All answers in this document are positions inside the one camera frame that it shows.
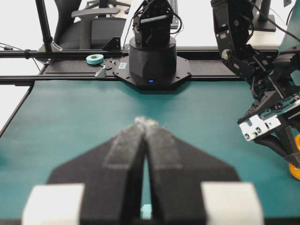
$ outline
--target office chair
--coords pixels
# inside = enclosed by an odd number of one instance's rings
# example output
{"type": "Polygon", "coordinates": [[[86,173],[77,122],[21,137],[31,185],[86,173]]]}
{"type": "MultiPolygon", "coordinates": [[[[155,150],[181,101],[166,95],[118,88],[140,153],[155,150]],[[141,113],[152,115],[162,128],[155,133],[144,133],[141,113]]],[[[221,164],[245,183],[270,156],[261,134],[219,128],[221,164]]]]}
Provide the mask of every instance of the office chair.
{"type": "Polygon", "coordinates": [[[81,0],[55,0],[59,19],[54,41],[63,49],[102,49],[122,35],[126,19],[100,17],[120,12],[113,7],[78,10],[81,0]],[[76,17],[81,21],[74,22],[76,17]]]}
{"type": "Polygon", "coordinates": [[[128,14],[129,13],[129,10],[130,10],[130,4],[127,4],[127,3],[124,3],[124,2],[119,2],[117,0],[91,0],[91,1],[88,1],[87,2],[87,5],[86,5],[86,9],[89,9],[89,8],[94,8],[94,7],[97,7],[99,6],[99,8],[105,8],[106,5],[113,5],[114,7],[116,6],[126,6],[128,7],[127,10],[125,10],[125,14],[128,14]]]}

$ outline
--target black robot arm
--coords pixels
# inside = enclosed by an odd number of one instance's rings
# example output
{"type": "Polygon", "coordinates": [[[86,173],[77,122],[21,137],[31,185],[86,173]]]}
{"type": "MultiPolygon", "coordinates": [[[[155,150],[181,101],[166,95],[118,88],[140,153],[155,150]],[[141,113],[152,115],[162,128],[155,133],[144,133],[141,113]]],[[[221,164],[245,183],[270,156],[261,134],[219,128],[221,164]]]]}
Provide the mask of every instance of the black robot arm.
{"type": "Polygon", "coordinates": [[[168,44],[174,13],[167,0],[144,0],[134,15],[135,42],[142,47],[168,44]]]}
{"type": "Polygon", "coordinates": [[[245,79],[255,99],[238,120],[247,141],[267,146],[300,168],[292,128],[300,131],[300,87],[288,76],[300,70],[300,46],[272,58],[247,42],[253,35],[253,4],[258,0],[212,0],[214,29],[222,62],[245,79]]]}

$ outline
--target screw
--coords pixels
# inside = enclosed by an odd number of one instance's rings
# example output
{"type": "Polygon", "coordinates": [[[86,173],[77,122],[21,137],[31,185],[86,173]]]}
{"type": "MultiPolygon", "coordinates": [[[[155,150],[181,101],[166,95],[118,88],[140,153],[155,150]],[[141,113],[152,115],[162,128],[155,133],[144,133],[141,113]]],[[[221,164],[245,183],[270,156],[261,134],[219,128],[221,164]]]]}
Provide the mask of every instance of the screw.
{"type": "Polygon", "coordinates": [[[256,131],[257,131],[259,134],[262,132],[262,130],[261,130],[259,127],[256,128],[256,131]]]}
{"type": "Polygon", "coordinates": [[[229,59],[229,56],[228,56],[229,52],[230,51],[228,49],[225,49],[224,51],[222,51],[222,59],[228,60],[229,59]]]}

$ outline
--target tape roll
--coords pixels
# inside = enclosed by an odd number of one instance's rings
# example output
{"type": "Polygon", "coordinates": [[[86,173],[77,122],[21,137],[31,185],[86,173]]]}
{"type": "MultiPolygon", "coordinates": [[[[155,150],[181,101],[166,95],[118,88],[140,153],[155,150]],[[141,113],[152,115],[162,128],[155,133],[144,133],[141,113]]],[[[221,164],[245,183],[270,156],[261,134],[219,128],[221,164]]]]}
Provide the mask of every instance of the tape roll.
{"type": "Polygon", "coordinates": [[[100,64],[104,61],[104,55],[96,54],[86,57],[86,62],[90,65],[100,64]]]}

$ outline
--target black pole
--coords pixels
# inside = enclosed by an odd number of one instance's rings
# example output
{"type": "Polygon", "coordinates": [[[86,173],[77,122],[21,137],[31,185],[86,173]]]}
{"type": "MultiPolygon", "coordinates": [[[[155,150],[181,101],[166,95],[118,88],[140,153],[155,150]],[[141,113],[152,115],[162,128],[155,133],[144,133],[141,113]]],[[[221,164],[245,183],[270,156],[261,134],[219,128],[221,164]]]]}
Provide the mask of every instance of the black pole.
{"type": "MultiPolygon", "coordinates": [[[[262,1],[261,11],[262,11],[262,14],[264,14],[266,17],[269,16],[270,7],[271,7],[271,0],[263,0],[262,1]]],[[[262,15],[260,14],[259,18],[258,18],[258,21],[259,22],[266,22],[267,19],[262,17],[262,15]]]]}
{"type": "Polygon", "coordinates": [[[99,8],[106,8],[106,7],[108,7],[108,0],[100,0],[99,8]]]}
{"type": "Polygon", "coordinates": [[[43,34],[45,51],[47,53],[51,53],[52,52],[51,43],[53,41],[53,38],[51,37],[51,33],[49,29],[49,23],[48,23],[44,0],[36,0],[36,5],[37,5],[37,13],[38,13],[39,21],[41,24],[42,34],[43,34]]]}

